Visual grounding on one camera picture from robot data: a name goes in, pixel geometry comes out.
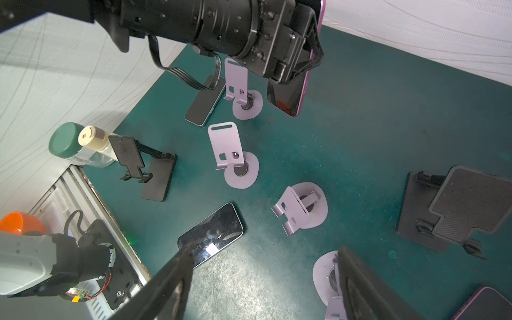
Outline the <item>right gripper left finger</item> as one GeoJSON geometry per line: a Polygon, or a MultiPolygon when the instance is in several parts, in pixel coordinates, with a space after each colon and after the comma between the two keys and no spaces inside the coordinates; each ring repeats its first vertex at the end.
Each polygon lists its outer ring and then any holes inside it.
{"type": "Polygon", "coordinates": [[[180,249],[111,318],[183,319],[193,277],[193,250],[195,250],[198,244],[198,241],[194,241],[180,249]]]}

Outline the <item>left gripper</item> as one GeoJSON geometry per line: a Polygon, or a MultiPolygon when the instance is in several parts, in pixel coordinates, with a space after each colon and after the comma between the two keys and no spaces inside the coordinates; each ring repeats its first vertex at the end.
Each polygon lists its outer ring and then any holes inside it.
{"type": "Polygon", "coordinates": [[[251,25],[239,63],[276,84],[288,84],[324,57],[319,28],[323,1],[250,1],[251,25]]]}

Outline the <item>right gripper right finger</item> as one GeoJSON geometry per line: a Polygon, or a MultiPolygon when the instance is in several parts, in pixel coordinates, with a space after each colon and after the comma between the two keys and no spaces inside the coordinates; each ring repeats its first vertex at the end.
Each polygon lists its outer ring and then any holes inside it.
{"type": "Polygon", "coordinates": [[[337,253],[337,269],[348,319],[423,319],[346,246],[337,253]]]}

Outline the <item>purple phone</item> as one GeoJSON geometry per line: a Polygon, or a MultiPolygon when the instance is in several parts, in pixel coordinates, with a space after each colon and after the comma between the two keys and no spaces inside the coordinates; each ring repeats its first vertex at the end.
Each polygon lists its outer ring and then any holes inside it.
{"type": "Polygon", "coordinates": [[[325,1],[296,1],[289,32],[291,67],[285,70],[289,82],[282,84],[270,80],[267,84],[268,101],[291,117],[300,114],[309,73],[324,57],[319,31],[325,7],[325,1]]]}
{"type": "Polygon", "coordinates": [[[451,317],[452,320],[511,320],[511,302],[498,290],[481,286],[451,317]]]}

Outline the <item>teal phone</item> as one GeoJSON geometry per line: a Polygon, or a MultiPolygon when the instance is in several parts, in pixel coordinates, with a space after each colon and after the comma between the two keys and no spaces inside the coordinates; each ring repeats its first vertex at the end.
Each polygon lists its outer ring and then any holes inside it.
{"type": "Polygon", "coordinates": [[[205,263],[244,234],[244,227],[232,203],[226,203],[189,229],[177,240],[180,250],[191,248],[193,268],[205,263]]]}
{"type": "Polygon", "coordinates": [[[185,120],[193,125],[203,127],[213,113],[225,91],[225,78],[220,77],[214,90],[202,90],[196,95],[185,114],[185,120]]]}

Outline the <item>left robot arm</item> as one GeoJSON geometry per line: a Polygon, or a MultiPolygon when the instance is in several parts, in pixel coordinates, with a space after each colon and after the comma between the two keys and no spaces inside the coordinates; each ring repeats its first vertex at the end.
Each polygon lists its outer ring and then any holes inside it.
{"type": "MultiPolygon", "coordinates": [[[[1,30],[45,13],[100,24],[117,48],[145,38],[161,67],[159,38],[201,55],[228,55],[270,83],[288,84],[323,59],[320,2],[308,1],[2,1],[1,30]]],[[[80,247],[66,233],[1,234],[1,294],[63,295],[82,281],[111,278],[115,248],[80,247]]]]}

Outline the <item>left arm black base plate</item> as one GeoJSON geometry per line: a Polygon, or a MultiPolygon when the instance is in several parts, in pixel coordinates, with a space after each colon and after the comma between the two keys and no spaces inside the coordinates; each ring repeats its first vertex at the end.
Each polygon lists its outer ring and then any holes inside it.
{"type": "Polygon", "coordinates": [[[96,219],[78,241],[80,248],[97,248],[104,246],[109,249],[108,269],[106,277],[96,280],[99,290],[107,286],[99,295],[104,298],[110,310],[115,311],[131,295],[139,277],[121,243],[114,238],[104,221],[96,219]]]}

